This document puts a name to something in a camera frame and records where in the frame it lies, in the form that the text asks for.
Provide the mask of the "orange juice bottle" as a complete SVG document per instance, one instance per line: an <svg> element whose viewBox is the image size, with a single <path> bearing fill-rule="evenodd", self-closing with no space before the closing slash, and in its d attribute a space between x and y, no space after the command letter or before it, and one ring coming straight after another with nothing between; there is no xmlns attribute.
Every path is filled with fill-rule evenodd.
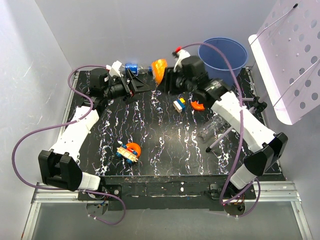
<svg viewBox="0 0 320 240"><path fill-rule="evenodd" d="M151 63L152 75L157 85L162 82L167 66L167 60L164 58Z"/></svg>

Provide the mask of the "clear Pepsi bottle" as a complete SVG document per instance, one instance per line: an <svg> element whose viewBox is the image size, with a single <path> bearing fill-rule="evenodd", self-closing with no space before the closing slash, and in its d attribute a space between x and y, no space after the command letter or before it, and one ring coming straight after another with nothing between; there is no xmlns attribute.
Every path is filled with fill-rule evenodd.
<svg viewBox="0 0 320 240"><path fill-rule="evenodd" d="M141 65L138 63L126 63L124 69L129 69L134 75L148 74L152 72L152 67L147 65Z"/></svg>

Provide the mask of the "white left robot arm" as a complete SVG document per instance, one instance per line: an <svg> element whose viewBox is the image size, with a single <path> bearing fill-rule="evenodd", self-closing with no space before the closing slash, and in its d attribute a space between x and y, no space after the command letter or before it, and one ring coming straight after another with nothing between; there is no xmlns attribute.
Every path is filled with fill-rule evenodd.
<svg viewBox="0 0 320 240"><path fill-rule="evenodd" d="M150 86L135 76L130 69L122 76L114 67L94 68L87 73L88 86L81 106L75 109L72 124L64 130L50 150L38 155L44 184L63 190L89 190L95 200L106 196L106 187L97 175L83 172L76 163L79 151L91 128L99 120L110 100L121 98L126 104L141 98Z"/></svg>

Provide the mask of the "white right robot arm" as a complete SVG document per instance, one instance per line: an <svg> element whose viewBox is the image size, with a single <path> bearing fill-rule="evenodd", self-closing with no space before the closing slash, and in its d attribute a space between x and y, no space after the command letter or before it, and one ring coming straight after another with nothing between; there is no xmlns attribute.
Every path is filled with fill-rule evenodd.
<svg viewBox="0 0 320 240"><path fill-rule="evenodd" d="M165 59L151 64L159 91L169 95L184 92L226 120L246 142L252 154L229 175L227 195L237 199L256 177L262 176L283 154L288 137L267 128L242 104L230 87L219 78L209 78L203 61L196 55L179 57L169 67Z"/></svg>

